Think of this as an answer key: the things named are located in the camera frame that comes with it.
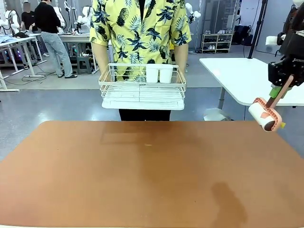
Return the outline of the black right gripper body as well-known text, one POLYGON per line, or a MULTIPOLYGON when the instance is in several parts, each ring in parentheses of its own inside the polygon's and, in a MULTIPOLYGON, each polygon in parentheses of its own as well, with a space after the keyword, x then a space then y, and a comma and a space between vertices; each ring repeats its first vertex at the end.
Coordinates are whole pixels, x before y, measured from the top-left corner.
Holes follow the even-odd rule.
POLYGON ((275 86, 283 86, 293 76, 289 87, 300 86, 304 82, 304 60, 294 56, 283 57, 279 62, 268 64, 268 80, 275 86))

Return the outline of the person's left hand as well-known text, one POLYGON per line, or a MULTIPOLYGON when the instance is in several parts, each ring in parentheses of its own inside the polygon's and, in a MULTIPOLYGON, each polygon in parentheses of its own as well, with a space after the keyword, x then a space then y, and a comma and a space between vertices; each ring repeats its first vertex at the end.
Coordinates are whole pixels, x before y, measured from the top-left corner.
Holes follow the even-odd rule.
POLYGON ((186 83, 184 72, 182 70, 180 70, 179 68, 177 69, 177 73, 176 73, 176 83, 178 83, 178 84, 186 83))

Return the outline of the person's right hand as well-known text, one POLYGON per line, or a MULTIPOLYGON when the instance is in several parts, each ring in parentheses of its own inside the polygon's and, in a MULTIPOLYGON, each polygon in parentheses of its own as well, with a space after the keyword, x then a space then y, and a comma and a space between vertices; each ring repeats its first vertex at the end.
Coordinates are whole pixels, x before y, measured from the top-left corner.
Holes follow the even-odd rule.
POLYGON ((111 71, 109 69, 102 72, 99 82, 112 82, 111 71))

